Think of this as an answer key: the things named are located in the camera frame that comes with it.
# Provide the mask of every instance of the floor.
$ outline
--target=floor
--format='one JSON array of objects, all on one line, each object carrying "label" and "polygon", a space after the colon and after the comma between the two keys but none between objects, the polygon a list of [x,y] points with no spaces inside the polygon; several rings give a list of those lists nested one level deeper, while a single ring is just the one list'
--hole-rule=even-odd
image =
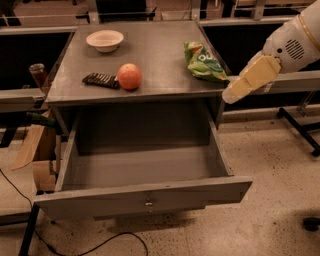
[{"label": "floor", "polygon": [[[307,108],[301,123],[319,121],[320,106]],[[320,216],[320,157],[277,109],[229,112],[219,139],[237,176],[253,177],[240,204],[209,206],[204,210],[95,221],[58,221],[40,211],[36,230],[61,255],[83,253],[121,232],[133,232],[149,255],[167,256],[318,256],[320,231],[307,232],[305,217]],[[0,168],[19,190],[32,199],[36,193],[31,166],[11,171],[26,130],[20,128],[8,148],[0,149]],[[320,141],[320,134],[314,133]],[[0,175],[0,214],[29,210],[29,203]],[[25,224],[0,227],[0,255],[17,255]],[[30,256],[54,255],[33,236]],[[122,235],[87,255],[146,255],[140,240]]]}]

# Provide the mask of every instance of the green bag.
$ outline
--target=green bag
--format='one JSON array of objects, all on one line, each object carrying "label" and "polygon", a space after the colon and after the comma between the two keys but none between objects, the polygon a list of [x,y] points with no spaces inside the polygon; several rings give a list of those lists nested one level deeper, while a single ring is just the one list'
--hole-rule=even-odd
[{"label": "green bag", "polygon": [[184,53],[193,76],[214,82],[228,80],[217,58],[203,43],[184,42]]}]

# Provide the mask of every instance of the white bowl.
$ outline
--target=white bowl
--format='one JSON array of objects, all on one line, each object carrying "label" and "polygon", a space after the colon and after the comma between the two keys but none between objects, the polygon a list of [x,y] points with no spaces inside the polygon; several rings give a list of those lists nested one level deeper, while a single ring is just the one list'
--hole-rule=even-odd
[{"label": "white bowl", "polygon": [[87,44],[95,47],[99,52],[112,52],[123,41],[123,35],[114,30],[101,30],[87,37]]}]

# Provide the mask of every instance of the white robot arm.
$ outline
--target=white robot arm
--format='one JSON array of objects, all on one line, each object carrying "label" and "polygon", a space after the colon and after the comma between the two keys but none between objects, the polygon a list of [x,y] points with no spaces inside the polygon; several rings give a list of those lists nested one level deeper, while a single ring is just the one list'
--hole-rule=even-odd
[{"label": "white robot arm", "polygon": [[320,59],[320,0],[286,22],[266,40],[239,77],[223,91],[232,104],[277,78]]}]

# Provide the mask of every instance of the cable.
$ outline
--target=cable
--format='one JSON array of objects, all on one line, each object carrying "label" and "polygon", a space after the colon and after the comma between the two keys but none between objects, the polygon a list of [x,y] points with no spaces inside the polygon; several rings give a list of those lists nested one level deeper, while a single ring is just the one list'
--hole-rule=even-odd
[{"label": "cable", "polygon": [[[2,174],[2,176],[11,184],[12,187],[14,187],[14,189],[23,197],[25,198],[26,200],[28,200],[29,204],[30,204],[30,208],[32,209],[32,203],[31,203],[31,200],[26,197],[24,194],[21,193],[21,191],[7,178],[7,176],[3,173],[3,171],[1,170],[0,168],[0,172]],[[37,230],[35,229],[34,232],[36,233],[36,235],[38,236],[39,240],[42,241],[46,246],[47,248],[49,249],[49,251],[51,251],[52,253],[54,253],[55,255],[58,255],[58,256],[66,256],[64,254],[60,254],[59,252],[56,251],[56,249],[50,245],[49,243],[47,243],[41,236],[40,234],[37,232]],[[100,248],[101,246],[103,246],[104,244],[108,243],[109,241],[119,237],[119,236],[123,236],[123,235],[132,235],[134,237],[136,237],[143,245],[145,251],[146,251],[146,256],[149,255],[149,251],[148,251],[148,247],[146,245],[146,243],[142,240],[141,237],[139,237],[138,235],[132,233],[132,232],[122,232],[122,233],[119,233],[117,235],[114,235],[110,238],[108,238],[106,241],[102,242],[101,244],[97,245],[96,247],[84,252],[84,253],[81,253],[81,254],[78,254],[77,256],[84,256],[84,255],[87,255],[88,253],[90,252],[93,252],[95,251],[96,249]]]},{"label": "cable", "polygon": [[15,189],[22,197],[24,197],[26,200],[28,200],[28,202],[29,202],[29,204],[30,204],[30,208],[32,209],[31,200],[30,200],[28,197],[26,197],[24,194],[22,194],[22,193],[20,192],[20,190],[19,190],[19,189],[7,178],[7,176],[3,173],[3,171],[1,170],[1,168],[0,168],[0,172],[1,172],[2,176],[11,184],[11,186],[14,187],[14,189]]}]

